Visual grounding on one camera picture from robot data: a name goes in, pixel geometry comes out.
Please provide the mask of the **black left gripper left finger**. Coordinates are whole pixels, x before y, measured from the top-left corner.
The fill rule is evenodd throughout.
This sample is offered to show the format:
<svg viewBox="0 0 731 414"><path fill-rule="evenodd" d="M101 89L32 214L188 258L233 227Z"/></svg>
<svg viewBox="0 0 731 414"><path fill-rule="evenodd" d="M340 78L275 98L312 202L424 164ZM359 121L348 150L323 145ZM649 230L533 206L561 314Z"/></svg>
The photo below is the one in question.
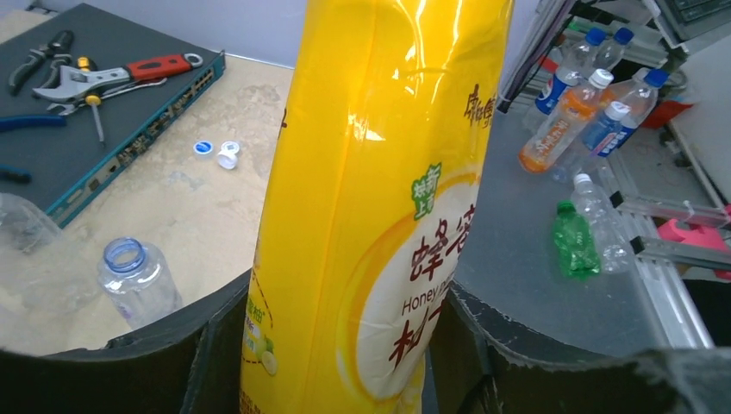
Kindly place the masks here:
<svg viewBox="0 0 731 414"><path fill-rule="evenodd" d="M3 413L237 413L250 273L100 349L1 353Z"/></svg>

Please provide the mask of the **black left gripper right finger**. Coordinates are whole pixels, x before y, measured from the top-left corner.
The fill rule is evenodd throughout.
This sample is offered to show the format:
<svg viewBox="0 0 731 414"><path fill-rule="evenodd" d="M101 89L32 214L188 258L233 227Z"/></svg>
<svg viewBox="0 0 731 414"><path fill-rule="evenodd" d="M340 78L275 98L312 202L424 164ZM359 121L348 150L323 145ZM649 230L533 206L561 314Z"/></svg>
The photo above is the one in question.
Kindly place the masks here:
<svg viewBox="0 0 731 414"><path fill-rule="evenodd" d="M595 354L453 284L429 347L442 413L727 413L730 351Z"/></svg>

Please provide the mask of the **small clear water bottle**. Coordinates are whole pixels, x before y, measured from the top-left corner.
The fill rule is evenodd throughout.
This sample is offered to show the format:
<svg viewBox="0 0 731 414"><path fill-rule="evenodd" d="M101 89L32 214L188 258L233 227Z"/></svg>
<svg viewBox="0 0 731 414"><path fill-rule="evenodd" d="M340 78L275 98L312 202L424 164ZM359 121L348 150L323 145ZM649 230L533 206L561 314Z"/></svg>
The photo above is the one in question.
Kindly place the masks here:
<svg viewBox="0 0 731 414"><path fill-rule="evenodd" d="M97 283L131 329L183 307L165 256L152 243L120 237L104 248Z"/></svg>

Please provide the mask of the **white Ganten bottle cap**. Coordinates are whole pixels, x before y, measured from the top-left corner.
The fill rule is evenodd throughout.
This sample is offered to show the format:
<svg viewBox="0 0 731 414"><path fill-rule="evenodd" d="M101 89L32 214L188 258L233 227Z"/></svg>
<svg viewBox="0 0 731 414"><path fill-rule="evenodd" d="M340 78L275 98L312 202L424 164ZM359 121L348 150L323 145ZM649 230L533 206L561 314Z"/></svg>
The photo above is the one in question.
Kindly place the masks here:
<svg viewBox="0 0 731 414"><path fill-rule="evenodd" d="M233 170L237 167L239 158L236 153L220 151L216 156L217 164L226 170Z"/></svg>

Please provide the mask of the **blue Pocari Sweat cap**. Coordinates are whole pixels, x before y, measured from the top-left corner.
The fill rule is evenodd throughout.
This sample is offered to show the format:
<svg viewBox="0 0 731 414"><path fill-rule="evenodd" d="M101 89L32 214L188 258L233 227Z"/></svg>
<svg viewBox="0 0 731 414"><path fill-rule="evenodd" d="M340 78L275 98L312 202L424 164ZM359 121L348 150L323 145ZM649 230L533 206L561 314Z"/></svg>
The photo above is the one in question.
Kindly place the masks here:
<svg viewBox="0 0 731 414"><path fill-rule="evenodd" d="M199 159L206 159L213 155L215 146L210 141L197 141L193 146L193 151Z"/></svg>

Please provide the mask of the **clear bottle blue cap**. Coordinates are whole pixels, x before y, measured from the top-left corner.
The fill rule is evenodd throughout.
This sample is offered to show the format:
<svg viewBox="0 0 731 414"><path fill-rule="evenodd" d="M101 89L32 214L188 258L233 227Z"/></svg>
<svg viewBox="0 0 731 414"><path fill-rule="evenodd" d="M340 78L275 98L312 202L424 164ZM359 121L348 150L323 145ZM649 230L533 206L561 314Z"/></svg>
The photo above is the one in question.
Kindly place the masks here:
<svg viewBox="0 0 731 414"><path fill-rule="evenodd" d="M35 204L15 194L1 194L1 249L31 254L60 237L59 226Z"/></svg>
<svg viewBox="0 0 731 414"><path fill-rule="evenodd" d="M626 81L612 84L602 97L602 108L616 101L627 105L630 111L621 120L621 126L610 139L599 145L600 157L608 157L621 147L646 120L659 99L659 90L665 85L669 73L662 69L641 68Z"/></svg>

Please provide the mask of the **yellow juice bottle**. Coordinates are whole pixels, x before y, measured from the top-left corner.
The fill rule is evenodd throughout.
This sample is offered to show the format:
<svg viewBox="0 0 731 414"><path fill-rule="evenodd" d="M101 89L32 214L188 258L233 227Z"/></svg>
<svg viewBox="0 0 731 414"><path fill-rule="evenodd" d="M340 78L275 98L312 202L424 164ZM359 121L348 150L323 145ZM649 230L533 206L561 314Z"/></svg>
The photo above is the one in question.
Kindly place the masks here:
<svg viewBox="0 0 731 414"><path fill-rule="evenodd" d="M511 1L310 1L247 294L243 413L418 413Z"/></svg>

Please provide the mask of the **white QR bottle cap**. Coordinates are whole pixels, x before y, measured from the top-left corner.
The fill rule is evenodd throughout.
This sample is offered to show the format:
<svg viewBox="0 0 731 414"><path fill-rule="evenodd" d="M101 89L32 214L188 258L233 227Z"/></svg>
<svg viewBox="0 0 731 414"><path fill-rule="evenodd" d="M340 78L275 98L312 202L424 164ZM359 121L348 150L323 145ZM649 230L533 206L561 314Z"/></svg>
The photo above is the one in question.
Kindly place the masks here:
<svg viewBox="0 0 731 414"><path fill-rule="evenodd" d="M241 150L241 146L237 141L225 141L221 145L221 151L237 155Z"/></svg>

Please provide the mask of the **green plastic bottle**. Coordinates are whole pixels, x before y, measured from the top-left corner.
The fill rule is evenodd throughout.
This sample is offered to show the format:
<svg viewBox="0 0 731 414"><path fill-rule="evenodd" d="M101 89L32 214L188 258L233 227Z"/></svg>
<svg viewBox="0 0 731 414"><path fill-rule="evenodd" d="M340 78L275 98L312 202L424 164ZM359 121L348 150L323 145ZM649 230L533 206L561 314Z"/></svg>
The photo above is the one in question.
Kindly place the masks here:
<svg viewBox="0 0 731 414"><path fill-rule="evenodd" d="M566 277L586 279L601 272L589 224L570 200L560 201L556 206L553 243L558 249L559 268Z"/></svg>

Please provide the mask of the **clear bottle white cap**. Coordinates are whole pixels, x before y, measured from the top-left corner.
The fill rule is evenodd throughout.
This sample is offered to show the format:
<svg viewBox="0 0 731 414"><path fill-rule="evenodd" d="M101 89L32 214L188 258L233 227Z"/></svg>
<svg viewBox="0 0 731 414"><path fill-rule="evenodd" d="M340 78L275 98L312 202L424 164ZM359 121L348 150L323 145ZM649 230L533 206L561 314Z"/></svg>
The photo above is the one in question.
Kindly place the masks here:
<svg viewBox="0 0 731 414"><path fill-rule="evenodd" d="M577 174L573 178L573 186L571 201L589 224L603 272L628 272L634 264L634 253L622 230L622 218L612 206L609 197L586 173Z"/></svg>

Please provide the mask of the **orange drink bottle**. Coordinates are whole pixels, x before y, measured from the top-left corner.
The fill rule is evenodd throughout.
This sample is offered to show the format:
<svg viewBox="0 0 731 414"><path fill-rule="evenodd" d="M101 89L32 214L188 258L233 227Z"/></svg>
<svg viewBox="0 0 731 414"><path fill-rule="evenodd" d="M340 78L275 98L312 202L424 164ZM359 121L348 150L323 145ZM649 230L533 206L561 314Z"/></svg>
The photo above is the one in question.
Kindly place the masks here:
<svg viewBox="0 0 731 414"><path fill-rule="evenodd" d="M596 69L587 80L569 88L519 152L522 168L529 173L547 172L596 114L603 91L613 80L609 71Z"/></svg>

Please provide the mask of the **blue label bottle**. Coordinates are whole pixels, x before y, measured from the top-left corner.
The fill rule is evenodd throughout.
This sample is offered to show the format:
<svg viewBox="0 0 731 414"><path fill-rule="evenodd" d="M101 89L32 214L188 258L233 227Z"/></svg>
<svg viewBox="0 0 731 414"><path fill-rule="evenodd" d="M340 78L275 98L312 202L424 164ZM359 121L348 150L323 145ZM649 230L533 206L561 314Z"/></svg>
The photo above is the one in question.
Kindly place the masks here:
<svg viewBox="0 0 731 414"><path fill-rule="evenodd" d="M611 101L577 133L568 148L560 155L551 170L551 178L560 183L570 183L579 173L588 173L596 162L598 153L613 138L630 107Z"/></svg>

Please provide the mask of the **adjustable wrench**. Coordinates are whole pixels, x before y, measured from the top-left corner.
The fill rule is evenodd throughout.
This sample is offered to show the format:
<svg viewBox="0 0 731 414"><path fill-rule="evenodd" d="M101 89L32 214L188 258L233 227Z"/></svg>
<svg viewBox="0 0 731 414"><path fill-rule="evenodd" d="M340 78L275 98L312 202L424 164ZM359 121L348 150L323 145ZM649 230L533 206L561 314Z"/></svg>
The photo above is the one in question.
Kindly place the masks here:
<svg viewBox="0 0 731 414"><path fill-rule="evenodd" d="M68 116L82 106L98 112L96 106L89 105L85 98L99 88L111 85L124 85L133 80L131 72L123 67L100 71L84 71L71 66L59 68L59 84L52 88L34 88L33 93L51 104L48 111L57 112L60 116Z"/></svg>

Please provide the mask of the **red handled tool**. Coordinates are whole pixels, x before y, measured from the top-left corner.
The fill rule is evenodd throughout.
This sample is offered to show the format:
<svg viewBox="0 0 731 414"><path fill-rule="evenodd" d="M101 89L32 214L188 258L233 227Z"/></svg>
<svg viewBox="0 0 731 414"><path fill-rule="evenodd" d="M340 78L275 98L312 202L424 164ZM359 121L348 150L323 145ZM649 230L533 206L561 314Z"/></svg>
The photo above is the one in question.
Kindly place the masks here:
<svg viewBox="0 0 731 414"><path fill-rule="evenodd" d="M202 64L203 58L196 53L179 53L135 61L122 68L129 73L131 79L142 81L190 72Z"/></svg>

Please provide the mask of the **black handled cutters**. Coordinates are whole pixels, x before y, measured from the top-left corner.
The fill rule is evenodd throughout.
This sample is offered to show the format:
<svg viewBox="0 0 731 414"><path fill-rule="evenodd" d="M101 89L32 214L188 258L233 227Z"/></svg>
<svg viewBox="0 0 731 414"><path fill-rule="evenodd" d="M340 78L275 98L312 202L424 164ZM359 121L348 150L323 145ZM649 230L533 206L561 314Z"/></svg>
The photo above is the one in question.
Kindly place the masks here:
<svg viewBox="0 0 731 414"><path fill-rule="evenodd" d="M75 34L71 30L59 31L48 43L28 51L25 61L8 77L7 90L17 96L26 82L49 61L47 75L40 88L54 88L60 84L60 68L72 64L71 48Z"/></svg>

